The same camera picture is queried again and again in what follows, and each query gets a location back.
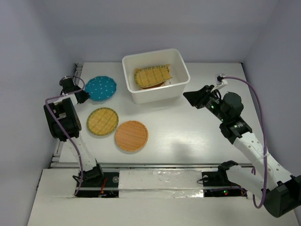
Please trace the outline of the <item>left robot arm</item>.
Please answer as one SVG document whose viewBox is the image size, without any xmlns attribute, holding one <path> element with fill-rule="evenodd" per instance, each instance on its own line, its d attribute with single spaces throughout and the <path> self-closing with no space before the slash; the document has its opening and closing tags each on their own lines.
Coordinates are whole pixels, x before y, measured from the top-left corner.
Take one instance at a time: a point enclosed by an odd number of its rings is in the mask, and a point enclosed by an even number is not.
<svg viewBox="0 0 301 226">
<path fill-rule="evenodd" d="M 80 173 L 73 178 L 81 185 L 99 186 L 105 176 L 100 164 L 92 157 L 80 135 L 82 126 L 75 106 L 88 100 L 89 94 L 74 83 L 75 76 L 65 76 L 59 81 L 60 96 L 50 97 L 43 106 L 49 131 L 53 138 L 71 145 L 71 152 L 79 164 Z"/>
</svg>

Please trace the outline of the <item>boat-shaped orange bamboo plate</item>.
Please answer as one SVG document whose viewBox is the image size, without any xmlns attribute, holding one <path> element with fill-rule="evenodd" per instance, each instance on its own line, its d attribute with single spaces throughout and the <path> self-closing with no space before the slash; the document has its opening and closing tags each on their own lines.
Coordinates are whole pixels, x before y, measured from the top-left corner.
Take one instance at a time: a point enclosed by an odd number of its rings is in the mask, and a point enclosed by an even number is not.
<svg viewBox="0 0 301 226">
<path fill-rule="evenodd" d="M 170 73 L 170 64 L 166 64 L 166 79 L 170 80 L 172 79 L 171 73 Z"/>
</svg>

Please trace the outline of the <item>green-rimmed rectangular bamboo plate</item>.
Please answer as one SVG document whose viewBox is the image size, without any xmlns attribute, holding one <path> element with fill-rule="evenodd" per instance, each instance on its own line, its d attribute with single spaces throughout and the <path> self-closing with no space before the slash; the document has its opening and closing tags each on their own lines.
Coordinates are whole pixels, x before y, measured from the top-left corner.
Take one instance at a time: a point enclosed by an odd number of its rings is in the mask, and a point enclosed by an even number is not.
<svg viewBox="0 0 301 226">
<path fill-rule="evenodd" d="M 143 69 L 136 68 L 134 70 L 134 81 L 142 86 L 148 86 L 167 81 L 166 65 L 151 66 Z"/>
</svg>

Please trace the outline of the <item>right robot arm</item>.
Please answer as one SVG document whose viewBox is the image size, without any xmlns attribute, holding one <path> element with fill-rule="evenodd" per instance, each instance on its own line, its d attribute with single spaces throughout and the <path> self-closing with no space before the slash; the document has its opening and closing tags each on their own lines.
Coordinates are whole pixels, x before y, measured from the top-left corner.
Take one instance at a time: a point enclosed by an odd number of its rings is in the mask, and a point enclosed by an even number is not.
<svg viewBox="0 0 301 226">
<path fill-rule="evenodd" d="M 264 149 L 251 127 L 240 116 L 244 106 L 238 94 L 228 92 L 223 98 L 219 98 L 213 85 L 205 85 L 198 91 L 185 92 L 183 95 L 191 106 L 206 108 L 221 121 L 223 136 L 262 176 L 259 179 L 256 175 L 243 171 L 238 163 L 227 161 L 218 167 L 215 176 L 220 184 L 237 184 L 251 192 L 263 202 L 268 213 L 276 218 L 300 206 L 301 177 L 295 177 Z"/>
</svg>

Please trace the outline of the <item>fan-shaped orange bamboo plate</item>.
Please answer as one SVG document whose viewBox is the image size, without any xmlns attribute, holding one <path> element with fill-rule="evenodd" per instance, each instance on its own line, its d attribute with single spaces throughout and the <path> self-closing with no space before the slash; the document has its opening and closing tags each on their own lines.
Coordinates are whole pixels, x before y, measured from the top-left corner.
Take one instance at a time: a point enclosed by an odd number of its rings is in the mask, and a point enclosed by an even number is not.
<svg viewBox="0 0 301 226">
<path fill-rule="evenodd" d="M 148 85 L 148 86 L 142 86 L 141 84 L 138 84 L 138 83 L 136 83 L 136 85 L 140 90 L 144 90 L 144 89 L 152 89 L 152 88 L 162 87 L 165 85 L 165 83 L 166 83 L 166 81 L 163 81 L 163 82 L 157 83 L 157 84 L 153 84 L 153 85 Z"/>
</svg>

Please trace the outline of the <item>blue polka dot plate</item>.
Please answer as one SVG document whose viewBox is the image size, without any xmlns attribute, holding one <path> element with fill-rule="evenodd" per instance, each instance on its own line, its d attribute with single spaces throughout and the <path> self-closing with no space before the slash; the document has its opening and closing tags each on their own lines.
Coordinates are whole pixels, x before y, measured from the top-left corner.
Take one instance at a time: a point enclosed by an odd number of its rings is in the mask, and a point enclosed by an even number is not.
<svg viewBox="0 0 301 226">
<path fill-rule="evenodd" d="M 107 101 L 116 90 L 115 80 L 108 76 L 96 76 L 85 85 L 85 91 L 90 95 L 90 99 L 96 102 Z"/>
</svg>

